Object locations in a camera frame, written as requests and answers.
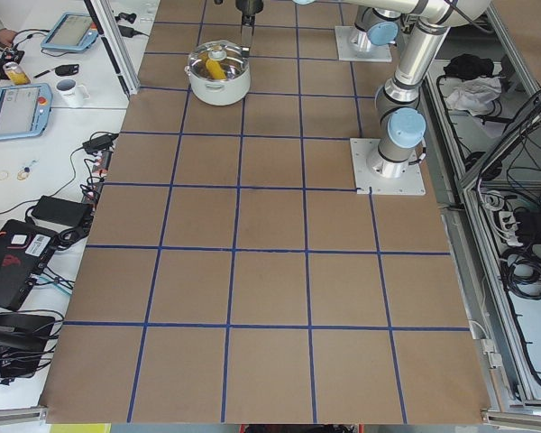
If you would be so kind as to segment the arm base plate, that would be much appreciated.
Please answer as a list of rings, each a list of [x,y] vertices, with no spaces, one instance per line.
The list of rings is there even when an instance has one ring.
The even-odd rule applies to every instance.
[[[336,26],[335,39],[339,60],[392,62],[389,45],[374,45],[366,32],[354,26]]]
[[[424,196],[426,189],[419,163],[412,150],[403,162],[390,162],[379,153],[379,139],[350,140],[353,175],[357,194],[382,196]]]

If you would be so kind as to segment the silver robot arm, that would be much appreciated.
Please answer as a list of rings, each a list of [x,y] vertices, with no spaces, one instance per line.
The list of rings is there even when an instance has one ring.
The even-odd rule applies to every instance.
[[[385,9],[359,6],[349,42],[359,52],[387,46],[399,32],[400,13]]]
[[[419,89],[431,62],[453,27],[473,24],[488,8],[488,1],[356,1],[365,13],[355,29],[372,46],[385,45],[396,36],[396,21],[403,14],[417,22],[403,50],[394,75],[376,96],[383,136],[366,162],[374,174],[397,179],[411,164],[408,160],[420,144],[426,121],[417,111]]]

